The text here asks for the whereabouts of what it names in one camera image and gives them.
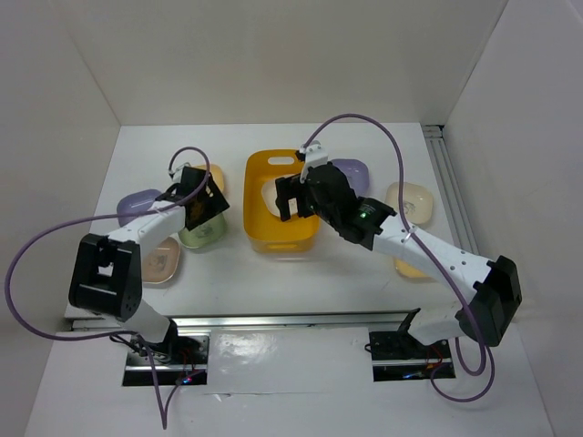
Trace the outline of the green panda plate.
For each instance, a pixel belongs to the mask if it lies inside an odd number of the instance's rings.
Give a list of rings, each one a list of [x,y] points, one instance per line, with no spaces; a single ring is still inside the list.
[[[182,229],[179,241],[187,249],[200,249],[220,240],[227,232],[227,221],[220,213],[193,230]]]

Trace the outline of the purple panda plate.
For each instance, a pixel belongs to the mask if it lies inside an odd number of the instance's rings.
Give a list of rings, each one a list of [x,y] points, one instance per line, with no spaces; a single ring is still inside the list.
[[[359,197],[364,197],[370,187],[369,168],[360,160],[353,158],[336,158],[332,164],[347,177],[351,189]]]

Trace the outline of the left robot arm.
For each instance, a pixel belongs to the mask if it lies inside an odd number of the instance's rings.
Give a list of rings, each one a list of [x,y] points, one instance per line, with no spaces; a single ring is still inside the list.
[[[79,243],[69,287],[69,304],[135,333],[160,363],[176,359],[193,342],[183,340],[174,320],[143,298],[142,262],[160,243],[183,229],[193,230],[230,207],[206,169],[183,166],[173,184],[125,226],[106,235],[89,233]]]

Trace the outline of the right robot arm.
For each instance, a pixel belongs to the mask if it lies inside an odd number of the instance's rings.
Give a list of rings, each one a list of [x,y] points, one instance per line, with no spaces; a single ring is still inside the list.
[[[414,310],[397,336],[401,353],[419,356],[439,340],[466,336],[488,347],[500,344],[522,302],[516,263],[504,256],[487,259],[457,248],[417,226],[405,225],[393,208],[359,197],[333,164],[307,175],[277,178],[281,220],[316,215],[343,239],[372,252],[400,259],[449,288],[451,305]]]

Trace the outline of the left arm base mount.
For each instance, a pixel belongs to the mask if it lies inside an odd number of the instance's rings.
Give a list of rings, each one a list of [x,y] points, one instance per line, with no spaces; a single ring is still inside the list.
[[[120,340],[128,344],[122,385],[124,387],[152,387],[153,376],[145,347],[135,337]],[[184,386],[202,386],[208,380],[209,335],[194,335],[180,338],[177,351],[165,354],[152,350],[156,374],[160,386],[172,386],[179,382]]]

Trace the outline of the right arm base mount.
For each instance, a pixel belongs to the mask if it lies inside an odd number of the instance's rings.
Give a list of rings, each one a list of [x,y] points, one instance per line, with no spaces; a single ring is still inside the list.
[[[446,340],[424,346],[409,334],[399,331],[371,331],[363,346],[370,355],[373,380],[421,381],[454,379],[452,352]]]

